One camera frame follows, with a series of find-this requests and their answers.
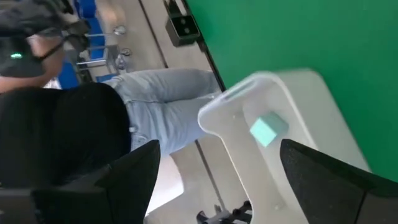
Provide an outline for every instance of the white plastic container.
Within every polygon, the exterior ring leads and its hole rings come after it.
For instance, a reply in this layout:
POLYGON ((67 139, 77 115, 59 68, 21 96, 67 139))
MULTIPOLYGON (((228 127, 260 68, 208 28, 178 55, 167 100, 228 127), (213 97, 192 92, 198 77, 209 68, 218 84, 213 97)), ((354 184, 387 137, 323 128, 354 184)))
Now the white plastic container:
POLYGON ((283 138, 369 171, 328 88, 311 70, 257 72, 204 106, 198 120, 206 132, 222 139, 252 203, 253 224, 308 223, 280 161, 283 138), (289 130, 263 147, 249 129, 270 111, 289 130))

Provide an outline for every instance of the light green cube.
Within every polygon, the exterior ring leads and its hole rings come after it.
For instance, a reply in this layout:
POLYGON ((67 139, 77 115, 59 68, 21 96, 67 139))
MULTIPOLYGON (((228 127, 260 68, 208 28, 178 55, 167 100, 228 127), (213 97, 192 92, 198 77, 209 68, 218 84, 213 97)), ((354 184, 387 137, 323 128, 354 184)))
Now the light green cube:
POLYGON ((278 135, 286 133, 289 125, 274 112, 260 116, 251 126, 252 136, 267 147, 278 135))

